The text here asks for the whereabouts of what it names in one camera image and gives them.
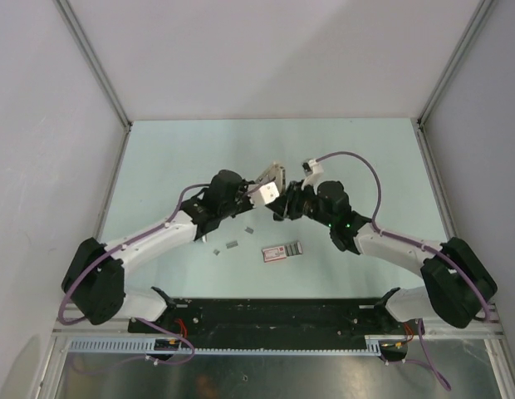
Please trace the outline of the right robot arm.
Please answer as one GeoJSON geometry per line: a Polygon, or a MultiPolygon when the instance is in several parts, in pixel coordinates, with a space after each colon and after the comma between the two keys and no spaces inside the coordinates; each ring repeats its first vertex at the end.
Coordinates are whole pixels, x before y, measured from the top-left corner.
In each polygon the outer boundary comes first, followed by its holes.
{"type": "Polygon", "coordinates": [[[412,319],[438,317],[466,328],[486,313],[498,291],[492,276],[462,239],[438,243],[406,237],[374,224],[351,208],[342,183],[325,181],[317,188],[292,182],[268,208],[278,221],[307,217],[329,229],[341,252],[382,259],[422,279],[417,288],[393,288],[377,303],[375,325],[395,333],[412,319]]]}

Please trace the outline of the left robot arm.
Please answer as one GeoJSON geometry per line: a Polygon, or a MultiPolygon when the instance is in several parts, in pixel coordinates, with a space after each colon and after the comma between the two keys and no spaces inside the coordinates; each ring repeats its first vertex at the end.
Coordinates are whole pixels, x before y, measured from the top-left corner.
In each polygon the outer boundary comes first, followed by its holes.
{"type": "Polygon", "coordinates": [[[255,209],[260,184],[221,170],[208,183],[184,188],[170,215],[151,226],[107,243],[84,240],[61,283],[60,323],[101,325],[123,317],[146,321],[160,333],[170,330],[175,322],[170,297],[155,286],[132,288],[130,278],[160,255],[200,240],[225,219],[255,209]]]}

